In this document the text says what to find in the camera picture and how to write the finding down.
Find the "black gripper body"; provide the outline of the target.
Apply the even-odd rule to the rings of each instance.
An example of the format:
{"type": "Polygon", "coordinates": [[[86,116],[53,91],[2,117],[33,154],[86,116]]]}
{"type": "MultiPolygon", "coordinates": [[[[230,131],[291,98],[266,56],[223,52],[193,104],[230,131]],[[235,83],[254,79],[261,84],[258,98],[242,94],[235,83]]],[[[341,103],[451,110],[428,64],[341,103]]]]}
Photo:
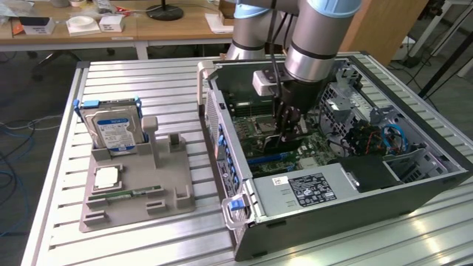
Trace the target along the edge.
{"type": "Polygon", "coordinates": [[[278,96],[277,114],[293,108],[301,115],[305,115],[318,102],[318,94],[325,88],[325,82],[317,81],[306,83],[299,80],[285,81],[281,84],[281,94],[278,96]]]}

